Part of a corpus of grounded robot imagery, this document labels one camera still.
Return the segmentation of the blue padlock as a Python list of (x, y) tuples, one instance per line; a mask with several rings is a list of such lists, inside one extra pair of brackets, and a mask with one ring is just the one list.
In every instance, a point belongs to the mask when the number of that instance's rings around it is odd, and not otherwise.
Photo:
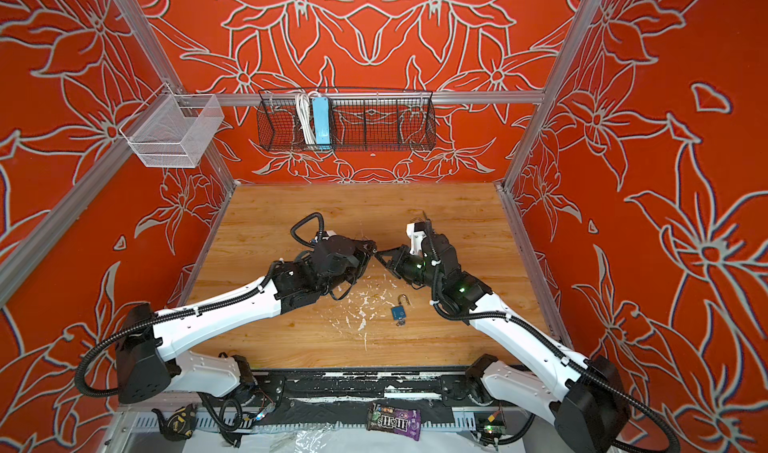
[(407, 315), (405, 307), (410, 305), (410, 300), (406, 294), (401, 294), (397, 298), (397, 303), (391, 308), (392, 318), (397, 323), (398, 320), (406, 321)]

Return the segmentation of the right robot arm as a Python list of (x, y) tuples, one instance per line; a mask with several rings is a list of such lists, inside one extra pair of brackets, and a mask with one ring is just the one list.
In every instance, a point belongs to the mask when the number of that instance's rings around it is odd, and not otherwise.
[(574, 452), (637, 451), (620, 439), (633, 410), (664, 434), (666, 451), (680, 451), (673, 428), (626, 392), (613, 363), (604, 357), (590, 360), (522, 318), (462, 268), (456, 249), (430, 220), (408, 224), (406, 234), (407, 244), (376, 253), (377, 260), (410, 286), (429, 288), (430, 304), (440, 317), (473, 327), (527, 367), (520, 372), (490, 356), (476, 361), (480, 385), (492, 399), (546, 421)]

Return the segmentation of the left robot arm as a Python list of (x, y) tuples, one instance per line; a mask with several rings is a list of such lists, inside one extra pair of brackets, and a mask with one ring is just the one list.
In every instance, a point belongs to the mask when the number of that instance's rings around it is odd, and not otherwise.
[(77, 390), (92, 398), (116, 396), (138, 403), (164, 391), (200, 392), (224, 397), (244, 383), (233, 358), (209, 358), (192, 350), (200, 343), (241, 326), (287, 314), (333, 296), (342, 283), (355, 285), (376, 252), (371, 240), (329, 232), (321, 213), (312, 240), (291, 237), (304, 246), (294, 260), (277, 260), (267, 273), (230, 292), (191, 305), (154, 311), (148, 303), (129, 310), (117, 331), (83, 357), (75, 371)]

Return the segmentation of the light blue box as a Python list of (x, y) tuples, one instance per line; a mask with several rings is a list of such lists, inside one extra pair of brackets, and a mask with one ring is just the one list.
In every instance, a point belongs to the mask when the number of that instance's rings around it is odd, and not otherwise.
[(331, 148), (330, 104), (327, 98), (318, 96), (312, 99), (315, 144), (320, 150)]

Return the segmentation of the purple candy bag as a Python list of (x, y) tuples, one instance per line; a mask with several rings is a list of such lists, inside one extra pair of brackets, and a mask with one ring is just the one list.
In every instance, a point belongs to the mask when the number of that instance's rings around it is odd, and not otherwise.
[(396, 408), (376, 402), (369, 405), (365, 422), (367, 431), (396, 434), (414, 441), (420, 440), (421, 425), (419, 409)]

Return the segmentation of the small green circuit board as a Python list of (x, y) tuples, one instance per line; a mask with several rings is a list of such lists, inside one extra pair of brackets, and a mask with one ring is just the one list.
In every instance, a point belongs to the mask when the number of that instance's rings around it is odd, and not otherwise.
[(498, 449), (505, 434), (506, 424), (500, 413), (482, 414), (477, 417), (475, 438), (482, 446)]

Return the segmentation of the white mesh basket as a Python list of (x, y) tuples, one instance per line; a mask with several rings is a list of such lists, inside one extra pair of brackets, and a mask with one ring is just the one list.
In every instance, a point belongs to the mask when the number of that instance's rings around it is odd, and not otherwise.
[(214, 95), (162, 93), (119, 129), (148, 168), (195, 168), (224, 121)]

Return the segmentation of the black tape measure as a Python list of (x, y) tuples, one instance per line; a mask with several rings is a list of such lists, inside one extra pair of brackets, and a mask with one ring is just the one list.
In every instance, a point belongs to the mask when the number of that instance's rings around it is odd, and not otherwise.
[(197, 406), (188, 404), (176, 410), (166, 418), (160, 409), (153, 408), (156, 415), (159, 432), (169, 441), (185, 441), (192, 437), (197, 428)]

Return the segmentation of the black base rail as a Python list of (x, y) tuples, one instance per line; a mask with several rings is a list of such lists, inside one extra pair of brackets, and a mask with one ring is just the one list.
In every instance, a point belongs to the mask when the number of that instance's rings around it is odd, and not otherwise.
[(331, 427), (363, 429), (371, 404), (417, 410), (422, 426), (441, 432), (513, 430), (528, 415), (501, 400), (481, 399), (465, 366), (268, 369), (239, 408), (242, 433)]

